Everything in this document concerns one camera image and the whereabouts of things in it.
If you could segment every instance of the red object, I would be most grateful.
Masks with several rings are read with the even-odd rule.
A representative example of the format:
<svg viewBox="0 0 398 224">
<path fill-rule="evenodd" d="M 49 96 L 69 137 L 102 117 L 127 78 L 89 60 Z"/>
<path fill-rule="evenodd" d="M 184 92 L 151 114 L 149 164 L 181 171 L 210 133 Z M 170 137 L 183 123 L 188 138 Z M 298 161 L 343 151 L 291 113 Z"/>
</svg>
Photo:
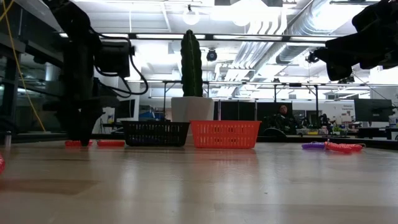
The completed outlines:
<svg viewBox="0 0 398 224">
<path fill-rule="evenodd" d="M 261 121 L 191 121 L 197 148 L 252 149 Z"/>
<path fill-rule="evenodd" d="M 99 140 L 97 142 L 97 146 L 99 147 L 124 147 L 125 142 L 124 141 L 104 141 L 104 140 Z"/>
<path fill-rule="evenodd" d="M 93 141 L 90 140 L 88 143 L 88 146 L 91 146 L 93 144 Z M 67 140 L 65 141 L 65 146 L 68 147 L 81 147 L 81 142 L 80 141 L 71 141 L 71 140 Z"/>
<path fill-rule="evenodd" d="M 4 159 L 0 155 L 0 174 L 4 171 L 5 168 L 6 168 L 6 161 L 4 161 Z"/>
<path fill-rule="evenodd" d="M 345 154 L 351 154 L 353 152 L 360 152 L 363 148 L 362 145 L 359 144 L 336 144 L 332 142 L 325 142 L 326 149 L 342 152 Z"/>
</svg>

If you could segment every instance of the purple object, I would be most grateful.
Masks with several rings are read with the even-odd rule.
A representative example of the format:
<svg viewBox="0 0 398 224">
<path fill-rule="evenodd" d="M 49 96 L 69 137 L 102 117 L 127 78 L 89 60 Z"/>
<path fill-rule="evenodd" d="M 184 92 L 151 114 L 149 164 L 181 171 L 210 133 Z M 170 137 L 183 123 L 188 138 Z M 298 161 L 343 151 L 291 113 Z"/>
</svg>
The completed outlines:
<svg viewBox="0 0 398 224">
<path fill-rule="evenodd" d="M 302 145 L 303 149 L 324 149 L 325 148 L 325 143 L 323 142 L 311 142 L 311 143 L 305 143 Z"/>
</svg>

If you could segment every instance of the yellow cable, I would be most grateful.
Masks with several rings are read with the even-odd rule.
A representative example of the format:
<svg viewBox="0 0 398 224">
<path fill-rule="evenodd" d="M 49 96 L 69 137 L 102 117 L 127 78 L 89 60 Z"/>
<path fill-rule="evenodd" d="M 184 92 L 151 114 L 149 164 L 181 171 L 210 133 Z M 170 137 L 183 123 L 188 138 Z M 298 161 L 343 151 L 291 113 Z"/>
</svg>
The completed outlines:
<svg viewBox="0 0 398 224">
<path fill-rule="evenodd" d="M 11 28 L 10 28 L 10 23 L 9 23 L 9 21 L 8 21 L 7 11 L 11 8 L 11 6 L 12 6 L 13 3 L 14 3 L 14 0 L 11 1 L 10 5 L 9 5 L 8 8 L 6 9 L 6 4 L 5 4 L 4 0 L 3 0 L 2 7 L 3 7 L 3 9 L 4 9 L 4 13 L 3 13 L 3 15 L 0 17 L 0 21 L 1 21 L 1 19 L 3 19 L 4 16 L 6 17 L 7 28 L 8 28 L 8 34 L 9 34 L 9 36 L 10 36 L 11 47 L 12 47 L 12 51 L 14 52 L 15 62 L 17 63 L 17 68 L 18 68 L 19 76 L 21 77 L 22 84 L 23 84 L 23 86 L 24 86 L 24 88 L 25 88 L 25 92 L 26 92 L 26 95 L 27 95 L 27 99 L 29 100 L 30 106 L 32 107 L 32 110 L 33 110 L 33 112 L 34 112 L 34 114 L 35 114 L 37 120 L 39 121 L 40 126 L 42 127 L 43 131 L 45 132 L 45 128 L 44 128 L 44 125 L 43 125 L 43 123 L 42 123 L 42 120 L 39 118 L 39 115 L 37 114 L 37 111 L 36 111 L 36 109 L 35 109 L 35 106 L 33 105 L 32 100 L 30 99 L 29 93 L 28 93 L 28 91 L 27 91 L 26 84 L 25 84 L 25 80 L 24 80 L 24 77 L 22 76 L 21 67 L 19 66 L 19 61 L 18 61 L 17 52 L 15 51 L 14 40 L 12 39 Z"/>
</svg>

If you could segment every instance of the computer monitor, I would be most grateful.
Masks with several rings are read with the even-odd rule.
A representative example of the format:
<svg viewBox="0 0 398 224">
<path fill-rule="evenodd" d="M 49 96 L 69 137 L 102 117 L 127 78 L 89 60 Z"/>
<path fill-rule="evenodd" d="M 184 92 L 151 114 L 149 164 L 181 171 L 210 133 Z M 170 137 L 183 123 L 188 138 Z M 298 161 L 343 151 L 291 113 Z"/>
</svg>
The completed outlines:
<svg viewBox="0 0 398 224">
<path fill-rule="evenodd" d="M 370 122 L 389 122 L 393 115 L 391 100 L 354 99 L 355 120 Z"/>
<path fill-rule="evenodd" d="M 121 118 L 133 118 L 135 104 L 135 100 L 120 101 L 120 105 L 115 108 L 114 111 L 114 120 L 118 121 L 118 119 Z"/>
</svg>

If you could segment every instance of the white planter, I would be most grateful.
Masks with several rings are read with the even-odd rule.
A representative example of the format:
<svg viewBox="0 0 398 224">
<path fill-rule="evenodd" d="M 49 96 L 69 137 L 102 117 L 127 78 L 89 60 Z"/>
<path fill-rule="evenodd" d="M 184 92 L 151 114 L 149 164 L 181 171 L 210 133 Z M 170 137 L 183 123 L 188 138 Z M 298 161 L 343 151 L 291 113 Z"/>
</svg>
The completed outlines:
<svg viewBox="0 0 398 224">
<path fill-rule="evenodd" d="M 190 122 L 213 121 L 214 101 L 211 98 L 186 96 L 172 98 L 172 121 Z M 192 143 L 192 130 L 189 127 L 187 143 Z"/>
</svg>

